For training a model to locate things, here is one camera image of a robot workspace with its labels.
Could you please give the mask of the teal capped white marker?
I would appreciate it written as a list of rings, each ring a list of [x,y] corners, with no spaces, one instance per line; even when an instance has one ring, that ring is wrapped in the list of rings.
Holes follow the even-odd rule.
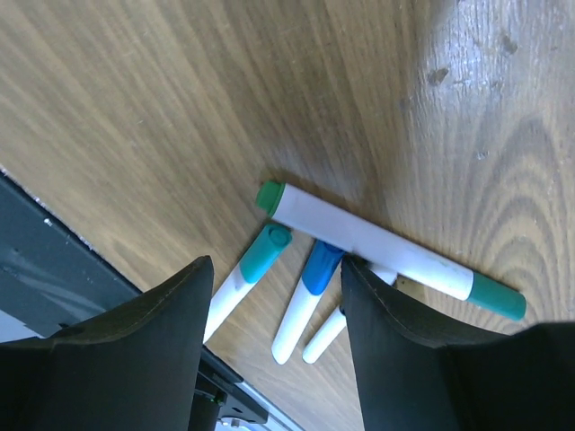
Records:
[[[236,266],[212,296],[203,343],[206,344],[234,308],[260,282],[292,242],[291,231],[280,224],[266,224]]]

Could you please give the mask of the blue capped white marker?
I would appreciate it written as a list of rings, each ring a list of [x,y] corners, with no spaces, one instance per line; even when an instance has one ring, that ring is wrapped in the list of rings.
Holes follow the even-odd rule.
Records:
[[[314,243],[272,342],[277,364],[284,365],[291,357],[344,254],[326,242]]]

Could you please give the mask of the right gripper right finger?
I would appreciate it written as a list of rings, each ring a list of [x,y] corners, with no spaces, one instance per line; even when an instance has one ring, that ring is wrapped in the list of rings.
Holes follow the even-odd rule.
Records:
[[[341,263],[341,290],[365,429],[573,429],[572,322],[483,330],[354,258]]]

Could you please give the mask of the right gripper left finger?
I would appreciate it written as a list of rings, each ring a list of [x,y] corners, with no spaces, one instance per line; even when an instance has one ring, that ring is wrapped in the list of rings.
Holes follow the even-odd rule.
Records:
[[[3,430],[186,430],[214,268],[161,285],[46,339],[1,346]]]

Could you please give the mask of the black capped white marker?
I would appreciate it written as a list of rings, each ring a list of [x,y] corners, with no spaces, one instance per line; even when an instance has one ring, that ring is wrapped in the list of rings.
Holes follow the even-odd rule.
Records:
[[[375,275],[388,285],[394,285],[394,282],[398,277],[397,272],[375,263],[369,263],[368,267]],[[340,303],[305,346],[302,354],[303,360],[309,365],[314,364],[327,347],[330,346],[338,335],[346,328],[346,326],[346,317],[342,304]]]

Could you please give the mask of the green capped white marker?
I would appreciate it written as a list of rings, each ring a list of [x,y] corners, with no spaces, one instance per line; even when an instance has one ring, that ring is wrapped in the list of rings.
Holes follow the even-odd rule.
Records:
[[[518,291],[293,185],[265,182],[256,205],[281,224],[460,301],[513,321],[526,316]]]

